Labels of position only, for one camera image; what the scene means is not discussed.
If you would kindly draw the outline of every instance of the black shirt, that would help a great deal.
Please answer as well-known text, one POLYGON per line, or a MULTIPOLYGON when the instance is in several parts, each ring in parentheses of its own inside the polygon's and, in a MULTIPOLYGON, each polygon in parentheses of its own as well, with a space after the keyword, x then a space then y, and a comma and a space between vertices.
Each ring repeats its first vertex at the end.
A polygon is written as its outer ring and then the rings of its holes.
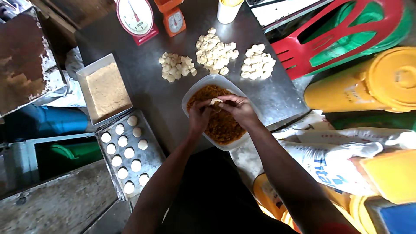
POLYGON ((210 148, 190 157, 158 233, 297 233, 265 215, 228 152, 210 148))

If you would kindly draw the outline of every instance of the red plastic chair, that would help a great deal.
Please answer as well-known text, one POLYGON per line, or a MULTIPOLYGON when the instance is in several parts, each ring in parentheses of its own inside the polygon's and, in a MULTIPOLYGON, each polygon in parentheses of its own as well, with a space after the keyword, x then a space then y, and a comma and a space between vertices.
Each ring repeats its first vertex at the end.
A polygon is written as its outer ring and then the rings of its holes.
POLYGON ((354 9, 340 25, 303 45, 299 43, 297 37, 305 29, 318 21, 325 14, 350 1, 351 0, 335 0, 291 35, 272 44, 277 57, 292 80, 377 45, 396 29, 403 15, 404 5, 402 0, 356 0, 354 9), (369 2, 377 2, 383 7, 384 19, 377 22, 369 22, 349 27, 369 2), (311 58, 328 48, 340 38, 364 31, 375 31, 376 35, 364 45, 324 64, 312 67, 310 63, 311 58))

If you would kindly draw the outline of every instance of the scale dial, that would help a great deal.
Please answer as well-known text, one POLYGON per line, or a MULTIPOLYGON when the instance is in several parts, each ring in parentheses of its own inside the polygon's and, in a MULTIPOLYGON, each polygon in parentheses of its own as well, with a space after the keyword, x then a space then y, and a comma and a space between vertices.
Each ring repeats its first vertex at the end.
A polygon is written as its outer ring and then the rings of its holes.
POLYGON ((117 15, 124 29, 132 35, 146 35, 153 25, 153 13, 146 0, 119 0, 117 15))
POLYGON ((183 25, 183 16, 180 11, 174 13, 173 15, 169 16, 168 19, 169 23, 169 30, 173 33, 178 32, 183 25))

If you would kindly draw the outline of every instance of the metal countertop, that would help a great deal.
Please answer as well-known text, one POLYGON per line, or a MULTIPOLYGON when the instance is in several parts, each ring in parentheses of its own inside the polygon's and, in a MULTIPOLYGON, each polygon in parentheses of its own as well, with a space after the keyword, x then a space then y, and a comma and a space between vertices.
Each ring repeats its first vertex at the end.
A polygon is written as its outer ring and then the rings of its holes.
MULTIPOLYGON (((149 0, 154 13, 154 23, 159 34, 137 46, 117 19, 115 12, 93 22, 75 33, 85 65, 109 53, 113 53, 133 106, 143 111, 159 144, 172 152, 188 132, 188 118, 181 108, 186 92, 209 71, 196 62, 195 44, 200 35, 206 35, 210 27, 225 43, 237 43, 240 55, 230 61, 230 72, 225 77, 239 87, 261 111, 261 121, 268 126, 293 115, 304 113, 307 108, 296 93, 285 69, 276 58, 253 13, 244 2, 235 20, 223 25, 217 20, 218 1, 187 0, 179 7, 184 15, 186 30, 169 37, 163 25, 163 15, 155 2, 149 0), (245 51, 253 44, 264 43, 265 52, 277 61, 272 76, 266 80, 250 80, 240 77, 245 51), (189 56, 198 73, 188 75, 173 83, 161 77, 158 58, 164 52, 189 56)), ((201 138, 195 152, 213 145, 201 138)))

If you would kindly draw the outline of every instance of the red kitchen scale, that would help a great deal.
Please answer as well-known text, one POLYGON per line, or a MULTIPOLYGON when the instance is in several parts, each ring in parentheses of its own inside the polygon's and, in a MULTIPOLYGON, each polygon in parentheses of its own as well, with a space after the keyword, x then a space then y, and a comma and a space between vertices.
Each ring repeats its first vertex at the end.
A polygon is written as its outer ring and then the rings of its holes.
POLYGON ((117 17, 137 45, 159 33, 153 23, 153 11, 147 0, 117 0, 117 17))
POLYGON ((178 5, 183 0, 154 0, 163 14, 163 24, 169 37, 173 37, 186 29, 185 19, 178 5))

